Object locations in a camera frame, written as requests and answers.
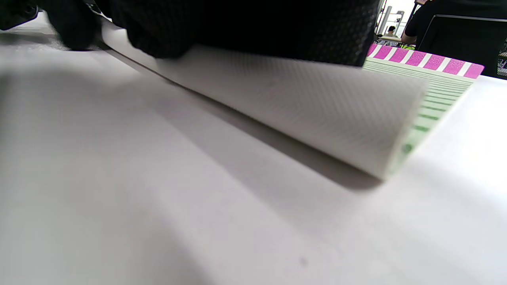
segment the person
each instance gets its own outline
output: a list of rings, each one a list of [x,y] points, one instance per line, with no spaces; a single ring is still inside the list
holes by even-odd
[[[419,46],[434,15],[507,19],[506,0],[428,0],[403,32],[402,42]]]
[[[393,37],[393,38],[397,38],[398,36],[396,36],[394,34],[394,31],[396,30],[396,27],[395,26],[391,26],[389,27],[389,29],[387,30],[387,34],[385,34],[384,36],[385,37]]]

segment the white paper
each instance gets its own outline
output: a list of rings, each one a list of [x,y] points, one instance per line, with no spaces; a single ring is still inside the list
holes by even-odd
[[[206,46],[178,60],[154,59],[107,20],[102,36],[161,76],[380,179],[389,175],[425,94],[419,79]]]

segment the black chair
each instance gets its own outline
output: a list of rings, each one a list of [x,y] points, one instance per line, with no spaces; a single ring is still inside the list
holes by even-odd
[[[435,15],[418,49],[483,65],[498,77],[498,54],[507,39],[507,20]]]

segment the table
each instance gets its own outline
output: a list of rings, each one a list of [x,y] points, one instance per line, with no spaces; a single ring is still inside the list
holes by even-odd
[[[383,37],[380,37],[379,40],[388,41],[388,42],[395,42],[395,43],[399,43],[399,44],[402,43],[402,39],[396,38],[396,37],[383,36]]]
[[[44,19],[0,42],[0,283],[505,284],[505,81],[371,177]]]

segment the gloved hand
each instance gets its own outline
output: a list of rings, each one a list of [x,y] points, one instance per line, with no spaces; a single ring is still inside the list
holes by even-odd
[[[0,30],[8,30],[37,17],[33,0],[0,0]]]
[[[97,2],[101,7],[102,0]],[[197,41],[205,0],[110,0],[113,23],[130,43],[157,58],[178,58]]]
[[[83,0],[35,1],[46,11],[49,22],[64,45],[76,51],[87,50],[92,45],[100,22]]]

